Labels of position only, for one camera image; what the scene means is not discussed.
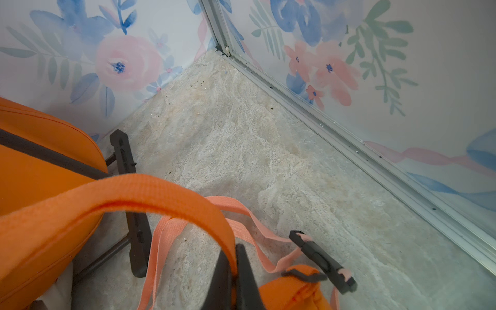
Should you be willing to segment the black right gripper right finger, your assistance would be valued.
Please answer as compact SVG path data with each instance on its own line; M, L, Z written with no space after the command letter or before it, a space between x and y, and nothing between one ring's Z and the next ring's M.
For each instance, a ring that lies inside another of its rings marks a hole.
M238 275L236 276L236 309L265 310L262 297L258 290L249 257L242 244L237 244L236 261Z

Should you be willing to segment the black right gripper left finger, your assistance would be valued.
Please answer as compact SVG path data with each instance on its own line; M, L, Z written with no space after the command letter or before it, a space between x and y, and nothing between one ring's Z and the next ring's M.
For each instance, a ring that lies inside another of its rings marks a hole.
M231 265L226 254L220 251L207 296L201 310L230 310L232 307Z

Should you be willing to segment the orange crossbody bag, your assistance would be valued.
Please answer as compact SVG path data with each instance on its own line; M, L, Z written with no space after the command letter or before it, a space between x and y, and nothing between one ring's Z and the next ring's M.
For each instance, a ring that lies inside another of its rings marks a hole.
M111 195L105 182L135 187L132 206L203 229L231 265L236 309L236 238L225 212L203 196L146 174L110 176L82 130L30 107L1 100L1 308L24 309L43 295L98 227Z

